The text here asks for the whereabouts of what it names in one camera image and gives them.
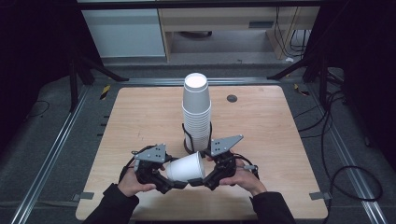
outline stack of paper cups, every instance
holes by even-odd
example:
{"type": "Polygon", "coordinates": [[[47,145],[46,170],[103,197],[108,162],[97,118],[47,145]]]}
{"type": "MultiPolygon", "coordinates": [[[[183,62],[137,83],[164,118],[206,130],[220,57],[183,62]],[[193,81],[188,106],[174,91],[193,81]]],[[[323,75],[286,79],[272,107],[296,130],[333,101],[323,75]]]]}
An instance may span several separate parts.
{"type": "Polygon", "coordinates": [[[207,148],[210,137],[211,102],[207,79],[199,73],[192,73],[184,80],[183,115],[186,146],[189,151],[207,148]]]}

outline wooden table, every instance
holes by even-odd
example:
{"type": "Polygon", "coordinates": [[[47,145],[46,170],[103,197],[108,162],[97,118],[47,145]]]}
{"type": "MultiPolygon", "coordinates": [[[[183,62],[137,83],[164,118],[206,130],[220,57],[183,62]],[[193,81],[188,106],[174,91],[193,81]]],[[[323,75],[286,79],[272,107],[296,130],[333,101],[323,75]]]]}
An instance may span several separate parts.
{"type": "MultiPolygon", "coordinates": [[[[283,194],[295,218],[325,218],[323,200],[312,201],[318,183],[297,132],[283,91],[278,86],[209,86],[212,100],[212,138],[242,134],[233,151],[259,166],[261,181],[268,190],[283,194]],[[227,96],[238,100],[229,103],[227,96]]],[[[99,204],[103,191],[117,183],[131,151],[165,143],[173,157],[187,156],[181,128],[182,87],[121,89],[99,146],[77,218],[85,219],[99,204]]],[[[205,161],[209,174],[214,164],[205,161]]],[[[249,193],[238,186],[157,190],[138,193],[136,220],[246,220],[255,219],[249,193]]]]}

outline metal bar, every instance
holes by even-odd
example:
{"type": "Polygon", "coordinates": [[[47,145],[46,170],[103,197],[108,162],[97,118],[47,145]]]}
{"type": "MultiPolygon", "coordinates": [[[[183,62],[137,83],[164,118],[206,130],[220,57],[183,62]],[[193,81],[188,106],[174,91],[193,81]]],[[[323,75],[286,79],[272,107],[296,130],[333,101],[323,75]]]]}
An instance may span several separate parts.
{"type": "Polygon", "coordinates": [[[35,202],[43,189],[50,172],[58,159],[59,154],[62,151],[64,146],[64,142],[66,141],[75,121],[79,114],[82,105],[84,104],[87,92],[89,87],[84,86],[81,94],[79,96],[80,100],[77,104],[76,109],[73,112],[70,112],[67,116],[66,121],[64,122],[64,126],[60,130],[55,142],[53,143],[47,158],[45,159],[43,165],[40,168],[37,176],[35,177],[35,181],[32,186],[29,188],[28,192],[24,196],[21,204],[18,206],[14,217],[11,220],[11,223],[25,223],[30,213],[32,212],[33,207],[35,206],[35,202]]]}
{"type": "MultiPolygon", "coordinates": [[[[268,80],[266,77],[209,77],[207,81],[209,82],[209,85],[213,86],[275,85],[280,83],[277,80],[268,80]]],[[[129,86],[183,86],[184,78],[130,78],[129,81],[119,82],[117,84],[129,86]]]]}
{"type": "Polygon", "coordinates": [[[77,7],[80,10],[198,8],[198,7],[322,7],[342,0],[200,0],[200,1],[138,1],[56,4],[56,7],[77,7]]]}
{"type": "MultiPolygon", "coordinates": [[[[312,92],[314,100],[316,101],[317,105],[320,105],[320,101],[318,100],[318,93],[314,90],[314,88],[310,87],[308,85],[308,89],[310,92],[312,92]]],[[[321,107],[319,107],[320,113],[323,115],[324,111],[321,107]]],[[[341,134],[338,132],[337,128],[335,125],[329,125],[330,127],[330,134],[332,137],[332,142],[335,145],[335,148],[337,150],[338,156],[341,159],[341,162],[344,165],[357,165],[355,160],[353,159],[352,155],[349,153],[349,150],[347,146],[345,145],[341,134]]],[[[346,171],[349,180],[351,181],[354,189],[356,190],[356,193],[358,194],[359,197],[361,198],[374,198],[374,194],[370,189],[370,186],[368,185],[367,181],[365,180],[364,176],[362,175],[360,170],[347,170],[346,171]]],[[[363,205],[364,210],[367,213],[367,216],[370,218],[372,223],[388,223],[387,219],[384,216],[384,213],[382,212],[379,204],[377,202],[361,202],[363,205]]]]}

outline small black object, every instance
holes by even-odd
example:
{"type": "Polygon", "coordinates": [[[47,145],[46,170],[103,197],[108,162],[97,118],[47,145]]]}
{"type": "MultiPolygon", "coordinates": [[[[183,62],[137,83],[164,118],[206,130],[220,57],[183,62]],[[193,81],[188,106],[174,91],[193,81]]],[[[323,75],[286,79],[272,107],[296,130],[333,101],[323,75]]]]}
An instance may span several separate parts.
{"type": "Polygon", "coordinates": [[[235,95],[230,94],[230,95],[227,96],[227,100],[230,103],[235,103],[238,100],[238,97],[236,97],[235,95]]]}

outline gray floor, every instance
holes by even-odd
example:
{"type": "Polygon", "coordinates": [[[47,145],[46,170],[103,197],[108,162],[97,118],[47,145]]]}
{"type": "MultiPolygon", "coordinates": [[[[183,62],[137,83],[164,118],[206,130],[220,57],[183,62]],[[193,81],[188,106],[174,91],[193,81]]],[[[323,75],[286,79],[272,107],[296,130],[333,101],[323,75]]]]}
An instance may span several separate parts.
{"type": "MultiPolygon", "coordinates": [[[[183,78],[191,72],[201,72],[209,78],[263,78],[274,75],[289,65],[284,60],[275,59],[274,53],[269,50],[268,40],[263,32],[252,32],[251,34],[214,32],[209,38],[191,38],[179,35],[176,36],[175,41],[174,53],[168,64],[140,63],[135,66],[109,66],[108,68],[119,75],[136,80],[142,77],[183,78]]],[[[285,77],[276,83],[285,92],[293,116],[317,105],[314,95],[318,83],[303,83],[301,80],[303,72],[303,68],[299,69],[290,74],[290,77],[285,77]],[[294,89],[294,83],[299,85],[301,91],[309,91],[311,94],[308,96],[300,94],[294,89]]],[[[133,83],[116,83],[97,72],[94,74],[96,80],[92,86],[80,86],[80,91],[88,88],[86,101],[82,105],[77,120],[39,194],[40,202],[68,202],[74,194],[83,191],[101,141],[101,134],[105,130],[102,124],[106,123],[106,116],[110,115],[117,92],[122,87],[133,85],[133,83]],[[105,100],[100,100],[100,95],[106,84],[111,84],[110,91],[105,100]]],[[[259,84],[262,85],[274,85],[274,83],[265,81],[265,78],[255,80],[261,81],[262,83],[259,84]]],[[[35,104],[30,115],[46,111],[40,116],[29,117],[22,124],[20,131],[8,146],[7,156],[0,161],[0,191],[2,192],[0,202],[2,205],[5,205],[5,202],[11,202],[10,206],[0,208],[0,223],[9,223],[13,218],[16,205],[21,202],[35,181],[41,165],[56,141],[57,134],[69,115],[70,94],[68,88],[68,78],[65,77],[48,84],[41,90],[38,100],[49,102],[48,110],[46,110],[46,103],[37,102],[35,104]]],[[[338,89],[338,87],[329,85],[331,92],[338,89]]],[[[315,123],[320,117],[319,109],[315,108],[296,118],[295,122],[298,129],[302,129],[315,123]]],[[[393,212],[396,209],[395,172],[391,170],[377,148],[364,145],[364,134],[357,125],[348,105],[342,104],[342,100],[334,103],[332,119],[332,129],[340,133],[355,162],[370,170],[380,181],[384,195],[377,203],[385,215],[385,219],[389,223],[396,223],[396,214],[393,212]]],[[[322,125],[319,125],[312,130],[303,132],[301,137],[319,187],[322,191],[328,191],[330,184],[324,174],[320,159],[320,138],[306,138],[320,134],[321,127],[322,125]]],[[[325,134],[324,149],[326,162],[332,174],[343,163],[336,144],[332,140],[331,132],[325,134]]],[[[370,189],[376,193],[376,185],[370,181],[370,178],[367,178],[367,181],[370,189]]],[[[354,193],[355,190],[350,183],[347,174],[342,174],[337,178],[339,186],[354,193]]],[[[332,196],[332,211],[328,223],[375,223],[370,220],[361,201],[350,199],[336,189],[332,196]]],[[[76,207],[37,205],[27,218],[26,223],[80,223],[75,217],[75,212],[76,207]]],[[[297,221],[298,223],[321,223],[322,220],[297,221]]]]}

